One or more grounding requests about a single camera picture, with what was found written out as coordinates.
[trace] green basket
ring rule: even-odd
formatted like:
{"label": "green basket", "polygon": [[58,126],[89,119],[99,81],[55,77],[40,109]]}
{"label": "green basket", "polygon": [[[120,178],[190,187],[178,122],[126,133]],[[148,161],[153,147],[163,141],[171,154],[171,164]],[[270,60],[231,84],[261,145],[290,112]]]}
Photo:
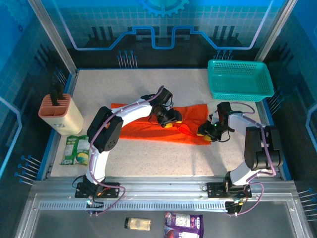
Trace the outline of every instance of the green basket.
{"label": "green basket", "polygon": [[259,102],[274,94],[271,76],[262,62],[210,60],[208,79],[214,99]]}

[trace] white table surface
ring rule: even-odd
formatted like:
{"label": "white table surface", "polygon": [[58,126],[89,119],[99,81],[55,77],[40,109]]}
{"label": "white table surface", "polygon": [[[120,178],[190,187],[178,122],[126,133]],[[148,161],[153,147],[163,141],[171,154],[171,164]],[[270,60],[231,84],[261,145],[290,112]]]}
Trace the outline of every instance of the white table surface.
{"label": "white table surface", "polygon": [[[156,93],[161,85],[173,94],[175,107],[206,103],[211,113],[220,102],[211,97],[207,69],[81,70],[73,94],[84,117],[79,135],[86,134],[100,107],[135,102],[142,95]],[[256,109],[255,103],[248,104]],[[250,118],[260,121],[258,113]],[[87,170],[83,165],[60,165],[66,138],[62,136],[59,142],[52,177],[74,177]],[[226,143],[207,146],[120,139],[109,154],[106,176],[223,176],[243,160],[244,137],[238,132],[231,133]]]}

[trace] cable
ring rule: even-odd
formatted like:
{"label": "cable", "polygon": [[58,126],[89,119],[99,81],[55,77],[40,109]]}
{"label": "cable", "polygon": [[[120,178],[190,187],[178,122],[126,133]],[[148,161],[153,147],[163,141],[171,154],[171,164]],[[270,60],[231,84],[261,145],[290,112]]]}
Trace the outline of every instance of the cable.
{"label": "cable", "polygon": [[228,138],[228,139],[226,139],[226,140],[219,140],[218,142],[223,143],[223,142],[227,142],[227,141],[229,141],[229,140],[230,140],[230,138],[231,138],[231,136],[230,136],[230,134],[229,134],[229,131],[228,131],[228,135],[229,135],[229,138]]}
{"label": "cable", "polygon": [[89,160],[89,172],[90,172],[91,178],[93,179],[93,181],[94,181],[95,183],[99,184],[100,186],[109,187],[109,188],[123,189],[122,195],[121,195],[111,206],[109,206],[107,209],[103,210],[102,212],[99,212],[99,213],[95,214],[95,216],[96,216],[96,215],[101,215],[101,214],[103,214],[103,213],[106,213],[108,210],[110,210],[113,206],[115,206],[115,205],[124,197],[125,192],[126,192],[126,189],[125,189],[125,187],[123,187],[123,186],[106,185],[106,184],[103,184],[103,183],[99,182],[99,181],[94,177],[94,175],[93,175],[93,170],[92,170],[92,164],[93,164],[93,162],[94,162],[94,160],[95,160],[94,154],[95,154],[95,152],[96,152],[96,149],[95,149],[95,147],[94,147],[93,145],[94,145],[94,142],[95,142],[96,138],[98,137],[98,135],[100,134],[100,132],[103,130],[103,128],[106,127],[106,125],[111,121],[111,119],[114,118],[118,113],[121,113],[121,112],[123,112],[123,111],[125,111],[125,110],[127,110],[127,109],[129,109],[129,108],[132,108],[132,107],[134,107],[134,106],[136,106],[136,105],[143,105],[143,104],[145,104],[145,103],[148,103],[148,102],[154,100],[155,98],[157,98],[157,97],[161,94],[161,92],[163,91],[163,89],[164,89],[164,85],[162,85],[162,86],[158,89],[158,92],[157,92],[153,97],[151,97],[150,99],[145,100],[145,101],[142,101],[142,102],[140,102],[140,103],[137,102],[137,103],[133,103],[133,104],[131,104],[131,105],[127,105],[127,106],[125,106],[124,108],[122,108],[121,110],[119,110],[119,111],[113,113],[110,117],[108,117],[108,118],[104,121],[104,123],[102,124],[102,126],[98,129],[98,131],[97,131],[96,134],[94,135],[93,139],[91,140],[91,142],[90,142],[90,148],[92,149],[92,154],[91,154],[90,160]]}
{"label": "cable", "polygon": [[259,185],[262,187],[262,191],[261,191],[261,195],[260,195],[260,197],[258,198],[258,200],[256,201],[256,203],[255,203],[250,209],[248,209],[247,211],[244,211],[244,212],[240,212],[240,213],[235,214],[235,215],[237,215],[237,216],[238,216],[238,215],[243,215],[243,214],[246,214],[246,213],[250,212],[252,209],[254,209],[254,208],[258,205],[258,203],[260,202],[260,200],[261,200],[262,197],[263,197],[264,185],[263,185],[261,182],[250,182],[250,181],[251,181],[252,179],[254,179],[255,177],[257,177],[258,175],[271,175],[271,176],[275,176],[275,175],[276,175],[276,171],[275,171],[275,168],[274,168],[274,166],[273,166],[273,162],[272,162],[271,156],[269,155],[269,152],[268,152],[268,147],[267,147],[267,143],[266,143],[265,132],[264,132],[263,126],[262,126],[260,123],[254,121],[254,120],[252,120],[252,119],[250,119],[250,118],[248,118],[248,117],[243,116],[243,118],[245,118],[245,119],[247,119],[247,120],[251,121],[252,123],[254,123],[254,124],[256,124],[256,125],[259,126],[259,128],[260,128],[260,130],[261,130],[261,135],[262,135],[262,141],[263,141],[263,144],[264,144],[265,154],[266,154],[268,163],[269,163],[269,165],[270,165],[270,167],[271,167],[271,169],[272,169],[272,173],[260,171],[260,172],[258,172],[258,173],[256,173],[256,174],[252,175],[251,177],[249,177],[249,178],[246,180],[246,182],[248,182],[249,184],[259,184]]}
{"label": "cable", "polygon": [[253,107],[251,107],[250,105],[246,104],[246,103],[240,103],[240,102],[233,102],[233,103],[230,103],[230,104],[240,104],[240,105],[244,105],[244,106],[247,106],[248,108],[250,108],[252,110],[252,112],[243,112],[245,114],[255,114],[256,113],[256,110],[254,110]]}
{"label": "cable", "polygon": [[208,186],[207,185],[202,186],[202,191],[203,192],[207,192],[208,191]]}
{"label": "cable", "polygon": [[256,203],[251,207],[249,208],[248,210],[244,211],[244,212],[240,212],[240,213],[236,213],[236,214],[228,214],[229,216],[240,216],[240,215],[243,215],[243,214],[246,214],[248,212],[250,212],[251,210],[253,210],[257,205],[258,203],[260,202],[260,200],[262,199],[263,197],[263,193],[264,193],[264,185],[261,183],[261,182],[251,182],[249,184],[258,184],[262,187],[262,191],[261,191],[261,195],[259,196],[258,200],[256,201]]}
{"label": "cable", "polygon": [[73,183],[71,184],[71,186],[74,188],[74,189],[77,189],[76,187],[74,187],[74,183],[79,179],[79,178],[82,178],[83,175],[81,176],[78,176],[77,178],[75,178],[75,180],[73,181]]}

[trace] snack bag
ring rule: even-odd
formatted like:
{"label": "snack bag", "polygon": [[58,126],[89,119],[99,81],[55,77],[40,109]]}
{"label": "snack bag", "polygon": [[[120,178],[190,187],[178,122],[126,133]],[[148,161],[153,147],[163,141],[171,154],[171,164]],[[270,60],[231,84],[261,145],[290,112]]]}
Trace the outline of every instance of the snack bag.
{"label": "snack bag", "polygon": [[203,238],[202,215],[165,213],[164,238]]}
{"label": "snack bag", "polygon": [[66,140],[63,161],[61,165],[88,165],[89,161],[89,142],[88,136],[71,135]]}

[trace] orange cloth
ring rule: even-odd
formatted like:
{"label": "orange cloth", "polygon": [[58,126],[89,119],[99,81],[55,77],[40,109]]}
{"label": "orange cloth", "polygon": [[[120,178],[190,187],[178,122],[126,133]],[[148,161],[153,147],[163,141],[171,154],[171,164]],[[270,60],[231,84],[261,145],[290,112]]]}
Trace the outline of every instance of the orange cloth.
{"label": "orange cloth", "polygon": [[[112,103],[111,108],[123,107],[126,104]],[[208,117],[206,104],[189,107],[174,107],[183,117],[182,123],[173,123],[173,127],[162,128],[158,125],[156,116],[140,118],[122,128],[120,138],[169,141],[195,145],[210,145],[202,136],[197,136],[198,127],[205,123]]]}

